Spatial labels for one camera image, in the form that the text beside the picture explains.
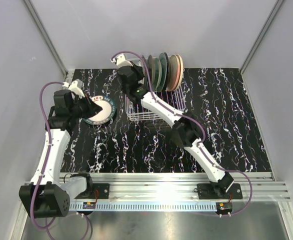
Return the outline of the pink cream branch plate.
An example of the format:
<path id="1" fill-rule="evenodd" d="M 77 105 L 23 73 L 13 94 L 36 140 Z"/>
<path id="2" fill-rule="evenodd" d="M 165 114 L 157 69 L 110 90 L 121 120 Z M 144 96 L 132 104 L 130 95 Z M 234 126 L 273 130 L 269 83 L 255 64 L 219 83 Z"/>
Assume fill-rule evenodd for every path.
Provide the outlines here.
<path id="1" fill-rule="evenodd" d="M 176 89 L 179 78 L 180 78 L 180 71 L 181 71 L 181 65 L 179 57 L 174 54 L 169 57 L 169 65 L 170 65 L 170 78 L 167 85 L 167 91 L 173 91 Z"/>

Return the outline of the orange cream leaf plate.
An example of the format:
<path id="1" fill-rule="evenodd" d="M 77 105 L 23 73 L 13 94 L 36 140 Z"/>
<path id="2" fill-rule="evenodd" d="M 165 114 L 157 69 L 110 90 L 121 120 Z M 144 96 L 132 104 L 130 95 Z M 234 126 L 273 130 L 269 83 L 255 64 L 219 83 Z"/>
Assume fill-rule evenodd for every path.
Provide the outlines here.
<path id="1" fill-rule="evenodd" d="M 176 55 L 178 60 L 179 60 L 179 64 L 180 64 L 180 72 L 179 72 L 179 79 L 178 79 L 178 83 L 176 86 L 176 90 L 180 87 L 181 83 L 182 83 L 182 79 L 183 79 L 183 74 L 184 74 L 184 63 L 183 63 L 183 59 L 182 57 L 177 54 Z"/>

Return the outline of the white plate dark lettered rim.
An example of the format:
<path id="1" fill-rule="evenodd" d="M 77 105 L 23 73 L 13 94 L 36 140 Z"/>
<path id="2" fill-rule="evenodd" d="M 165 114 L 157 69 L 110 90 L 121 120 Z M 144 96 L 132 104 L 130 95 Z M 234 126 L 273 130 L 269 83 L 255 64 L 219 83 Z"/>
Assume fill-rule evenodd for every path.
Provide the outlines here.
<path id="1" fill-rule="evenodd" d="M 104 125 L 115 117 L 117 106 L 112 98 L 105 95 L 96 95 L 92 96 L 90 99 L 95 104 L 102 107 L 102 111 L 100 111 L 97 115 L 93 117 L 84 118 L 83 120 L 85 123 L 92 126 Z"/>

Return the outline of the dark striped rim plate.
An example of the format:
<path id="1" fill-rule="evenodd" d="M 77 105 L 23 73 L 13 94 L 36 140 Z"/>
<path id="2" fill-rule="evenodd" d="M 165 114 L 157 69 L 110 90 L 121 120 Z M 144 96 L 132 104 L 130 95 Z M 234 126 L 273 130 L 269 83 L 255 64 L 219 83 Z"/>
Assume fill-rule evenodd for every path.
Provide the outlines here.
<path id="1" fill-rule="evenodd" d="M 161 73 L 161 82 L 159 84 L 159 91 L 165 91 L 167 87 L 167 78 L 169 74 L 169 57 L 166 52 L 162 52 L 159 55 L 159 60 L 162 67 L 162 73 Z"/>

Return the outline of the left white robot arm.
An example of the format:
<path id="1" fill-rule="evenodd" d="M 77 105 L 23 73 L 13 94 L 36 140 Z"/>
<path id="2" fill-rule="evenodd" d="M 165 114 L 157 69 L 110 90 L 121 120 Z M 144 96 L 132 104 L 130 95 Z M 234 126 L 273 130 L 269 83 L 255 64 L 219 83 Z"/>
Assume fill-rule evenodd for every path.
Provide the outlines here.
<path id="1" fill-rule="evenodd" d="M 22 185 L 18 195 L 32 220 L 65 217 L 71 202 L 81 196 L 94 194 L 92 178 L 87 173 L 74 173 L 66 183 L 60 183 L 64 154 L 76 121 L 90 118 L 102 111 L 82 90 L 58 90 L 53 95 L 54 105 L 45 120 L 43 152 L 28 185 Z"/>

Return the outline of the green plate with flower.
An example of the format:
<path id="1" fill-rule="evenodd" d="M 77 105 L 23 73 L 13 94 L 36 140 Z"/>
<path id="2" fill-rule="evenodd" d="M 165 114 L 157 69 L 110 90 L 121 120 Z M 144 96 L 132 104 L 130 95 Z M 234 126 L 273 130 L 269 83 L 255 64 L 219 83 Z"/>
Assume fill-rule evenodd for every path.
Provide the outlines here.
<path id="1" fill-rule="evenodd" d="M 157 91 L 160 83 L 161 83 L 161 78 L 162 78 L 162 65 L 161 61 L 158 57 L 155 57 L 153 59 L 154 67 L 152 68 L 152 71 L 154 72 L 152 76 L 152 89 L 154 92 Z"/>

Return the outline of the grey reindeer snowflake plate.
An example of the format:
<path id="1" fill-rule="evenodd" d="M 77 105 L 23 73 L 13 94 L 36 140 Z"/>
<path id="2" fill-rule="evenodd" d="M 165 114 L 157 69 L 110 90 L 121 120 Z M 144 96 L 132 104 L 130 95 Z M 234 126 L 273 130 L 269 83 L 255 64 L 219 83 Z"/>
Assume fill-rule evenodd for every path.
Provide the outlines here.
<path id="1" fill-rule="evenodd" d="M 150 76 L 150 82 L 151 82 L 152 88 L 154 89 L 153 84 L 155 80 L 155 62 L 152 55 L 149 55 L 147 58 L 147 66 L 148 66 L 148 72 Z"/>

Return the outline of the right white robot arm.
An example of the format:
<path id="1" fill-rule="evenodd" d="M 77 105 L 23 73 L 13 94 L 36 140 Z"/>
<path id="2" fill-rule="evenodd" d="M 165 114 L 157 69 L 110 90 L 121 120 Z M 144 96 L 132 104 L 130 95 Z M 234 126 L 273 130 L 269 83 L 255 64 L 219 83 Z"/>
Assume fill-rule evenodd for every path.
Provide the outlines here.
<path id="1" fill-rule="evenodd" d="M 203 168 L 213 194 L 219 199 L 228 198 L 235 182 L 234 178 L 217 163 L 204 146 L 204 129 L 193 119 L 192 112 L 177 110 L 139 83 L 144 77 L 142 67 L 133 63 L 121 66 L 117 74 L 121 81 L 122 92 L 133 103 L 157 114 L 170 126 L 172 141 L 179 148 L 190 153 Z"/>

